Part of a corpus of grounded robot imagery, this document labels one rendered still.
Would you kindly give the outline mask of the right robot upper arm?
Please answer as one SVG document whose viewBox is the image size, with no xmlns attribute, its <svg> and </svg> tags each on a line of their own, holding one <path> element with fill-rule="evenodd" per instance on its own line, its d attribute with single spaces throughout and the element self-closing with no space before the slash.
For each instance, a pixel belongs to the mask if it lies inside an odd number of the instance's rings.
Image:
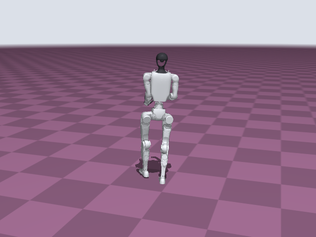
<svg viewBox="0 0 316 237">
<path fill-rule="evenodd" d="M 172 76 L 172 93 L 170 93 L 170 99 L 177 99 L 178 86 L 179 86 L 179 77 L 176 74 L 171 74 Z"/>
</svg>

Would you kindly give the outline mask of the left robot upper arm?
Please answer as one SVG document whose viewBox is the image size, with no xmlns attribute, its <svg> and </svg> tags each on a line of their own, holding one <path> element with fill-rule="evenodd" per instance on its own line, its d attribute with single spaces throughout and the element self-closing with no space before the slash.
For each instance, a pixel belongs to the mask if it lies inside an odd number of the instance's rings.
<svg viewBox="0 0 316 237">
<path fill-rule="evenodd" d="M 150 78 L 151 78 L 152 73 L 144 73 L 143 74 L 143 82 L 144 82 L 144 87 L 147 93 L 147 98 L 152 97 L 151 96 L 151 84 L 150 84 Z"/>
</svg>

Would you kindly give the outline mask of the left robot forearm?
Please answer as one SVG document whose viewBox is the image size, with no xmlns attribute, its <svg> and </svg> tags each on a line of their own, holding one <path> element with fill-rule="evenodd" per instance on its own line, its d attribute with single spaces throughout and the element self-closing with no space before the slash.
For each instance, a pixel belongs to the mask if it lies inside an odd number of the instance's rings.
<svg viewBox="0 0 316 237">
<path fill-rule="evenodd" d="M 150 98 L 147 98 L 147 93 L 145 92 L 145 103 L 144 105 L 148 106 L 150 103 L 151 103 L 151 97 Z"/>
</svg>

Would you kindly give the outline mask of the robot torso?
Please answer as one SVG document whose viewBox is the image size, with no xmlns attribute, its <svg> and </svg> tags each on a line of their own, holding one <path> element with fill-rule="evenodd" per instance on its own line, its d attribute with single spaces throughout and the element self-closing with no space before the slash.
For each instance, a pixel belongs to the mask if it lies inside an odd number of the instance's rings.
<svg viewBox="0 0 316 237">
<path fill-rule="evenodd" d="M 151 109 L 153 113 L 152 120 L 164 120 L 165 109 L 162 102 L 166 102 L 170 95 L 172 76 L 170 72 L 162 74 L 156 73 L 154 70 L 151 73 L 151 96 L 153 101 L 156 101 L 154 108 Z"/>
</svg>

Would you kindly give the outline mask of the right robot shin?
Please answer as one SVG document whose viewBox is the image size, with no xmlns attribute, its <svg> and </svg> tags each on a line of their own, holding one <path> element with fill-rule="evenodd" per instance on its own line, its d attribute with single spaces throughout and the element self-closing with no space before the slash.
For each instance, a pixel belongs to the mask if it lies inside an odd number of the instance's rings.
<svg viewBox="0 0 316 237">
<path fill-rule="evenodd" d="M 169 151 L 169 145 L 167 145 L 167 152 L 166 154 L 165 153 L 161 153 L 161 160 L 160 160 L 160 163 L 161 163 L 161 177 L 162 176 L 164 177 L 165 176 L 165 169 L 166 169 L 166 166 L 167 166 L 167 162 L 168 162 L 168 151 Z"/>
</svg>

